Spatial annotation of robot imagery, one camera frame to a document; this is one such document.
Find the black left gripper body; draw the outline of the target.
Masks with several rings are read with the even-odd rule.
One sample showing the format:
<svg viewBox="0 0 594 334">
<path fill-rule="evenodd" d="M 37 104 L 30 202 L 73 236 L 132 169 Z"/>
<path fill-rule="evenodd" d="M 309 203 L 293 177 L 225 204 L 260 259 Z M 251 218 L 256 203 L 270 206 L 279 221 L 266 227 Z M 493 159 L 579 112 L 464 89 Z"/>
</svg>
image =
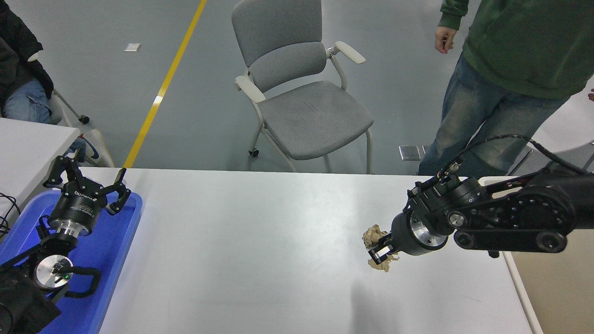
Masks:
<svg viewBox="0 0 594 334">
<path fill-rule="evenodd" d="M 106 195 L 98 192 L 99 189 L 92 186 L 80 189 L 75 184 L 65 185 L 49 216 L 50 227 L 57 230 L 71 222 L 82 226 L 83 231 L 94 230 L 101 210 L 107 205 Z"/>
</svg>

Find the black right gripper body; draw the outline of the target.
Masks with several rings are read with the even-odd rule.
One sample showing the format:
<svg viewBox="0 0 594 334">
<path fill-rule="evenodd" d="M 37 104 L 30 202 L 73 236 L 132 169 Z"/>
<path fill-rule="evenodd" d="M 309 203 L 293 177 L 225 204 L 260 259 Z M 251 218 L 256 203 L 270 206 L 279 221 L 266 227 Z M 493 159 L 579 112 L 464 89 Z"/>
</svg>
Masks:
<svg viewBox="0 0 594 334">
<path fill-rule="evenodd" d="M 440 250 L 440 236 L 433 235 L 414 212 L 403 212 L 392 222 L 392 248 L 411 256 Z"/>
</svg>

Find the person's right hand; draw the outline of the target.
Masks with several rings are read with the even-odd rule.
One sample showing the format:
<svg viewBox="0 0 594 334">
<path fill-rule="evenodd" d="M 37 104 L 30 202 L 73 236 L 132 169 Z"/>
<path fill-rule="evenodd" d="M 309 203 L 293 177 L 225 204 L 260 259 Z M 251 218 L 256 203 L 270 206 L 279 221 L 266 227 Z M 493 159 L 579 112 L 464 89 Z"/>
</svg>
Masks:
<svg viewBox="0 0 594 334">
<path fill-rule="evenodd" d="M 435 49 L 441 54 L 448 54 L 454 48 L 454 38 L 457 33 L 457 29 L 437 26 L 435 31 Z"/>
</svg>

